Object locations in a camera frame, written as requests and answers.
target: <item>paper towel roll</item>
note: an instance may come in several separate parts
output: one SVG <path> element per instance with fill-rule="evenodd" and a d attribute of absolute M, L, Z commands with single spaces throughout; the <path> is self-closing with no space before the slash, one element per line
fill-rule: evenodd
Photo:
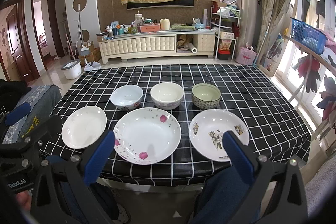
<path fill-rule="evenodd" d="M 196 47 L 193 44 L 188 43 L 188 47 L 190 48 L 190 50 L 191 50 L 192 53 L 197 53 L 197 49 L 196 49 Z"/>

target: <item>plastic basket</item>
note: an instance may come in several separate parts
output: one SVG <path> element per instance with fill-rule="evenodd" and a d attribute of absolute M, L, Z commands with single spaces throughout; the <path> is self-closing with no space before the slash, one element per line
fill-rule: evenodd
<path fill-rule="evenodd" d="M 317 54 L 322 54 L 327 37 L 314 27 L 292 18 L 292 38 Z"/>

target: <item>tiled floor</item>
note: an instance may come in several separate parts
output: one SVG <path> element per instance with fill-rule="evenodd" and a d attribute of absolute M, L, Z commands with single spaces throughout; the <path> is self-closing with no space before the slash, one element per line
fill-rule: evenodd
<path fill-rule="evenodd" d="M 31 83 L 31 85 L 48 85 L 55 84 L 60 88 L 61 94 L 64 95 L 68 89 L 73 85 L 76 81 L 68 80 L 65 78 L 64 73 L 61 71 L 62 66 L 68 62 L 69 57 L 65 56 L 59 60 L 55 60 L 48 67 L 48 70 L 37 80 Z M 139 58 L 139 59 L 129 59 L 126 62 L 121 62 L 119 58 L 110 59 L 107 64 L 102 65 L 101 68 L 115 68 L 115 67 L 126 67 L 126 66 L 146 66 L 146 65 L 166 65 L 166 64 L 232 64 L 231 61 L 221 61 L 214 60 L 210 58 L 204 57 L 183 57 L 183 58 Z M 283 95 L 289 99 L 291 93 L 281 85 L 278 80 L 273 77 L 271 79 L 282 91 Z M 292 102 L 293 106 L 297 104 L 296 100 Z M 306 114 L 306 112 L 299 108 L 301 115 L 307 125 L 315 130 L 316 127 L 310 117 Z M 321 158 L 320 155 L 323 155 L 323 151 L 320 148 L 318 141 L 313 141 L 310 147 L 310 156 L 309 160 L 314 158 Z M 316 168 L 305 168 L 305 172 L 303 175 L 308 177 L 312 177 L 316 170 Z M 114 182 L 110 184 L 113 188 L 118 188 L 118 185 L 115 185 Z M 192 203 L 194 200 L 194 193 L 190 191 L 186 193 L 153 193 L 153 189 L 140 189 L 141 187 L 129 186 L 132 187 L 132 191 L 125 191 L 122 189 L 127 189 L 127 185 L 123 187 L 119 187 L 120 194 L 122 194 L 122 203 L 128 210 L 132 213 L 132 222 L 134 224 L 138 223 L 185 223 L 187 216 L 190 214 L 190 210 L 192 209 Z M 274 188 L 274 183 L 271 183 L 268 187 L 268 190 L 265 194 L 262 203 L 262 211 L 265 210 L 268 201 L 272 195 Z M 143 212 L 146 212 L 148 216 L 146 219 L 141 218 L 143 216 Z"/>

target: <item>mirror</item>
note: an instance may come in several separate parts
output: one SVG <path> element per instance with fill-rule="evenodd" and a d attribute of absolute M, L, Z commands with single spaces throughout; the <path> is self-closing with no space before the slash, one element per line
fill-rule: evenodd
<path fill-rule="evenodd" d="M 269 77 L 273 77 L 278 69 L 288 43 L 283 35 L 291 33 L 291 17 L 295 17 L 296 10 L 297 0 L 275 0 L 271 20 L 256 58 L 258 67 Z"/>

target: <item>black and white checkered tablecloth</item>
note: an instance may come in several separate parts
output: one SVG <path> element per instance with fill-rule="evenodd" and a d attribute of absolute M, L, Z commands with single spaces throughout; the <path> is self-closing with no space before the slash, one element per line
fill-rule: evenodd
<path fill-rule="evenodd" d="M 249 146 L 273 161 L 286 162 L 292 155 L 307 161 L 310 134 L 301 117 L 281 92 L 258 69 L 241 65 L 157 65 L 103 69 L 85 72 L 53 110 L 63 123 L 75 110 L 89 105 L 104 109 L 112 129 L 126 114 L 109 101 L 118 87 L 133 84 L 143 89 L 139 107 L 154 107 L 150 90 L 159 82 L 172 81 L 184 88 L 185 101 L 171 111 L 179 121 L 182 138 L 175 152 L 154 165 L 135 165 L 112 152 L 101 176 L 125 183 L 143 185 L 187 185 L 202 183 L 212 174 L 230 166 L 200 155 L 189 142 L 188 126 L 200 112 L 191 100 L 197 83 L 216 85 L 222 92 L 219 108 L 240 117 L 250 130 Z M 61 135 L 53 137 L 43 151 L 69 159 L 83 150 L 65 146 Z"/>

